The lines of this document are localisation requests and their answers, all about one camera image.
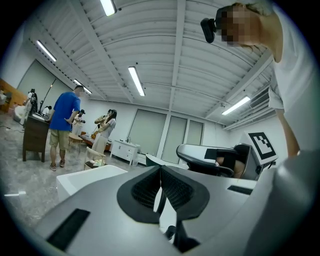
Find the concrete floor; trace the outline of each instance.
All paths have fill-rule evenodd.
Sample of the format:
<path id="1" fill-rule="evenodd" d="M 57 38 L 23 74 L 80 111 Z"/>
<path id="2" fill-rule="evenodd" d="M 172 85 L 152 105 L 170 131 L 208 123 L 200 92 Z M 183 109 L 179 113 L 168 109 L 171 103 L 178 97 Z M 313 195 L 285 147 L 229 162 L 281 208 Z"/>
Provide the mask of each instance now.
<path id="1" fill-rule="evenodd" d="M 60 157 L 57 157 L 57 169 L 50 169 L 50 145 L 48 133 L 45 147 L 45 162 L 41 162 L 41 154 L 27 152 L 26 161 L 22 161 L 23 127 L 13 121 L 11 116 L 0 112 L 0 188 L 8 210 L 20 222 L 33 228 L 37 222 L 58 201 L 56 177 L 63 174 L 75 173 L 84 170 L 86 155 L 85 143 L 71 144 L 66 152 L 65 167 L 59 167 Z M 117 166 L 131 171 L 143 166 L 130 166 L 128 161 L 116 156 L 107 155 L 108 165 Z"/>

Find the ceiling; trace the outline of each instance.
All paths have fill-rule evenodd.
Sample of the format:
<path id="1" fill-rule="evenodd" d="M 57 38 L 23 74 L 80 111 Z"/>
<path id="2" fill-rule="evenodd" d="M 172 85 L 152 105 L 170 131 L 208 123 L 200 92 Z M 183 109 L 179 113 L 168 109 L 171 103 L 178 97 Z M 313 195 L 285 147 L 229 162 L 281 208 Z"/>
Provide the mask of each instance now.
<path id="1" fill-rule="evenodd" d="M 268 86 L 271 54 L 264 47 L 227 46 L 219 36 L 209 44 L 200 26 L 230 1 L 114 3 L 117 13 L 106 16 L 100 0 L 46 1 L 27 21 L 28 41 L 36 49 L 41 40 L 57 59 L 50 65 L 68 83 L 77 79 L 89 88 L 91 99 L 161 108 L 226 126 L 254 121 L 248 118 L 255 112 L 249 103 L 226 116 L 222 112 Z M 129 66 L 136 67 L 144 97 Z M 265 103 L 259 111 L 268 110 Z"/>

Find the long black hair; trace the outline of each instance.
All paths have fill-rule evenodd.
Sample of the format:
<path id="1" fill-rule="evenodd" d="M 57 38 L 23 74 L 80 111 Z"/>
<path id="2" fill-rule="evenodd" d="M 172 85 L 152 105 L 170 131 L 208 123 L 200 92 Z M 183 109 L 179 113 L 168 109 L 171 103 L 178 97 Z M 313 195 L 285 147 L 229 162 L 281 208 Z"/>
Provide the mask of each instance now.
<path id="1" fill-rule="evenodd" d="M 106 120 L 105 123 L 108 123 L 111 119 L 116 119 L 117 118 L 117 111 L 115 109 L 111 110 L 111 114 L 109 116 L 109 118 Z"/>

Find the white cabinet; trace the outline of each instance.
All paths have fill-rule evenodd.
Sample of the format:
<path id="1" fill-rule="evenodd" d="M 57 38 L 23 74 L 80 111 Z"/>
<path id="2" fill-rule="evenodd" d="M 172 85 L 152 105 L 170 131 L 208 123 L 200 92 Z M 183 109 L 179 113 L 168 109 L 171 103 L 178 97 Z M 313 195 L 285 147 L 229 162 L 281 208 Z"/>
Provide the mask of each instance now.
<path id="1" fill-rule="evenodd" d="M 127 143 L 125 141 L 114 140 L 112 142 L 112 150 L 110 157 L 113 155 L 127 160 L 132 164 L 133 159 L 136 158 L 138 153 L 138 147 L 132 143 Z"/>

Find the gray device surface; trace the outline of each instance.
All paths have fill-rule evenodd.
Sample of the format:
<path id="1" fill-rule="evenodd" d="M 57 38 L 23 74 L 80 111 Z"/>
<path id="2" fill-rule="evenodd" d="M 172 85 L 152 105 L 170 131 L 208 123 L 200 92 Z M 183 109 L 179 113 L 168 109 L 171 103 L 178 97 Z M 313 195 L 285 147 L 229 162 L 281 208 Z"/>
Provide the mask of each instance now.
<path id="1" fill-rule="evenodd" d="M 81 209 L 90 215 L 66 248 L 68 254 L 180 255 L 160 232 L 159 224 L 134 220 L 117 201 L 123 184 L 162 168 L 177 177 L 183 176 L 182 180 L 201 184 L 209 192 L 209 200 L 199 216 L 181 221 L 187 237 L 198 242 L 185 255 L 268 255 L 312 207 L 319 185 L 319 154 L 320 151 L 301 152 L 278 168 L 264 170 L 258 181 L 212 176 L 173 166 L 130 171 L 82 188 L 51 210 L 35 231 L 48 239 L 75 209 Z M 253 190 L 246 194 L 230 190 L 230 186 Z"/>

